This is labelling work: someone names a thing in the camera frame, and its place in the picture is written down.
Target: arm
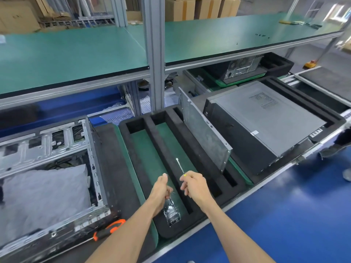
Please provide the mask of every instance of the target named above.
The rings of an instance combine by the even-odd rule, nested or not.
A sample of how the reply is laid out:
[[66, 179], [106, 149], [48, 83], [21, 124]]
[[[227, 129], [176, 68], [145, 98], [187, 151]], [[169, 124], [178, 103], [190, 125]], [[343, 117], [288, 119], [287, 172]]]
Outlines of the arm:
[[231, 263], [274, 262], [217, 205], [202, 174], [189, 171], [180, 180], [183, 181], [181, 190], [194, 199], [211, 221]]
[[149, 198], [117, 231], [111, 234], [89, 257], [86, 263], [137, 262], [151, 220], [163, 208], [173, 189], [163, 174], [152, 188]]

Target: person's leg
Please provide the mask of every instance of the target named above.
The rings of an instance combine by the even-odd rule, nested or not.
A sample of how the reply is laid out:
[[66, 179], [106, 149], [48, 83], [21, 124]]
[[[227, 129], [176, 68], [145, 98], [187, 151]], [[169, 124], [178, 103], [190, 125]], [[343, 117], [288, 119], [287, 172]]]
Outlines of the person's leg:
[[328, 148], [324, 148], [320, 151], [320, 155], [322, 158], [328, 158], [340, 150], [344, 149], [347, 146], [351, 146], [351, 129], [348, 128], [344, 132], [341, 132], [339, 136], [334, 141], [334, 144]]

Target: orange screwdriver handle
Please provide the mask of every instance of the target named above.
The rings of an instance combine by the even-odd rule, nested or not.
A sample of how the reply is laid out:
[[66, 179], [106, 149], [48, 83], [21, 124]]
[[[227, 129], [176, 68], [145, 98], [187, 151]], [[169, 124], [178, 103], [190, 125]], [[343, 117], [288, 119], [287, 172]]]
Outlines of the orange screwdriver handle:
[[94, 241], [97, 241], [97, 240], [99, 240], [99, 239], [101, 239], [101, 238], [104, 238], [104, 237], [109, 236], [110, 234], [113, 234], [113, 233], [114, 233], [116, 230], [118, 230], [118, 228], [121, 227], [125, 222], [126, 222], [126, 220], [120, 219], [120, 220], [115, 221], [115, 222], [111, 223], [110, 225], [108, 225], [108, 226], [106, 227], [106, 229], [101, 230], [101, 231], [94, 232], [94, 235], [93, 235]]

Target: blue floor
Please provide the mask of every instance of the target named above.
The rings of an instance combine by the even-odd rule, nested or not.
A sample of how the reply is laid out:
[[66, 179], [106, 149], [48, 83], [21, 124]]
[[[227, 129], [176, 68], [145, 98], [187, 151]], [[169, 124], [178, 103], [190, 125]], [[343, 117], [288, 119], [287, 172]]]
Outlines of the blue floor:
[[[311, 155], [234, 206], [227, 215], [276, 262], [351, 262], [351, 148]], [[212, 225], [156, 262], [228, 262]]]

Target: hand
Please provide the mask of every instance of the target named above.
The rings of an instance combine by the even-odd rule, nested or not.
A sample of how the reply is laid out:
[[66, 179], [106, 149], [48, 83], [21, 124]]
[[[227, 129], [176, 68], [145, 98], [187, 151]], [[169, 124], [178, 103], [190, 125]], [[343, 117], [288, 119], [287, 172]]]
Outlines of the hand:
[[169, 199], [173, 188], [167, 185], [168, 176], [167, 174], [162, 174], [158, 177], [156, 183], [154, 184], [147, 203], [150, 203], [152, 208], [155, 210], [153, 217], [155, 217], [162, 209], [165, 204], [165, 200]]
[[197, 172], [188, 171], [182, 175], [180, 181], [183, 181], [180, 189], [184, 190], [186, 196], [194, 199], [195, 203], [206, 213], [206, 209], [211, 204], [216, 204], [210, 190], [208, 189], [206, 179]]

